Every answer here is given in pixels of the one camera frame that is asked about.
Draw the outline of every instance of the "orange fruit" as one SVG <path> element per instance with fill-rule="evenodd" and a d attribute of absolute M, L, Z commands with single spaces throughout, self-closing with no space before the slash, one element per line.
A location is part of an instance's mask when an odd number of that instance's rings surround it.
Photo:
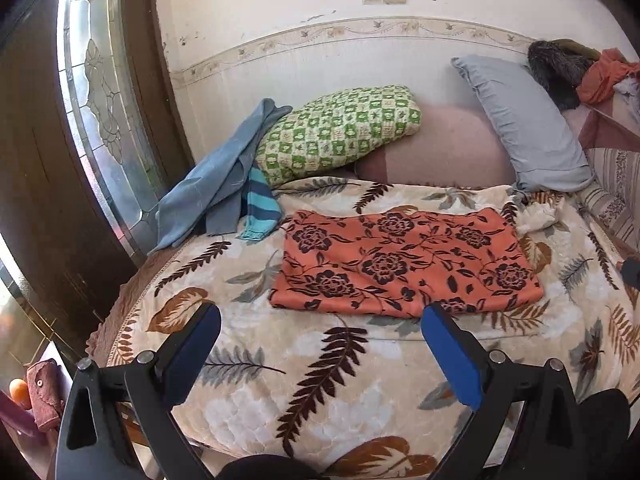
<path fill-rule="evenodd" d="M 27 383 L 22 379 L 14 379 L 9 384 L 9 394 L 16 404 L 24 410 L 31 409 L 31 399 L 29 397 L 29 389 Z"/>

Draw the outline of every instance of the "metal screw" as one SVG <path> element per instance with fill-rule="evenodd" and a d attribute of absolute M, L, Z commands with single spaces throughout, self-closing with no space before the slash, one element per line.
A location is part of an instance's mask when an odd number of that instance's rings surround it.
<path fill-rule="evenodd" d="M 154 354 L 151 350 L 145 350 L 138 354 L 138 357 L 136 357 L 136 361 L 138 361 L 141 365 L 146 365 L 153 361 L 155 357 L 156 354 Z"/>
<path fill-rule="evenodd" d="M 556 372 L 560 372 L 564 369 L 562 361 L 560 359 L 556 359 L 555 357 L 549 360 L 549 366 L 551 366 Z"/>
<path fill-rule="evenodd" d="M 84 357 L 78 362 L 78 370 L 85 371 L 91 368 L 94 361 L 90 357 Z"/>
<path fill-rule="evenodd" d="M 489 352 L 489 359 L 494 363 L 501 365 L 507 360 L 507 356 L 501 350 L 491 350 Z"/>

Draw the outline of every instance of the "green patterned pillow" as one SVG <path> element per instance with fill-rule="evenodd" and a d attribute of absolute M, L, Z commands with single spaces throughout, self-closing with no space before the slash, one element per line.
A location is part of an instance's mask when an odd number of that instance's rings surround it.
<path fill-rule="evenodd" d="M 281 118 L 262 138 L 255 160 L 270 186 L 276 187 L 339 168 L 413 135 L 421 119 L 405 86 L 343 90 Z"/>

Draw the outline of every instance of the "wall stain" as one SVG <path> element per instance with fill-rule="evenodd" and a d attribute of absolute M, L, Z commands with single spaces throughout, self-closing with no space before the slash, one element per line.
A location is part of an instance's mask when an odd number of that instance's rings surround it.
<path fill-rule="evenodd" d="M 311 20 L 317 20 L 318 18 L 322 18 L 324 16 L 324 14 L 318 14 L 317 16 L 312 16 L 311 18 L 307 19 L 307 20 L 302 20 L 300 23 L 308 23 Z"/>

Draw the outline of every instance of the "orange cloth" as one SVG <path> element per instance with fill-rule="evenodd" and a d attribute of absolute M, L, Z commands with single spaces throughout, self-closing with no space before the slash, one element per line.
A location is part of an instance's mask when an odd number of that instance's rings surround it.
<path fill-rule="evenodd" d="M 640 63 L 629 63 L 616 48 L 603 50 L 600 59 L 592 64 L 576 88 L 580 101 L 596 105 L 613 97 L 613 85 L 625 77 L 640 75 Z"/>
<path fill-rule="evenodd" d="M 297 211 L 285 224 L 274 307 L 420 317 L 506 310 L 542 298 L 514 228 L 493 209 L 467 215 L 395 208 L 329 218 Z"/>

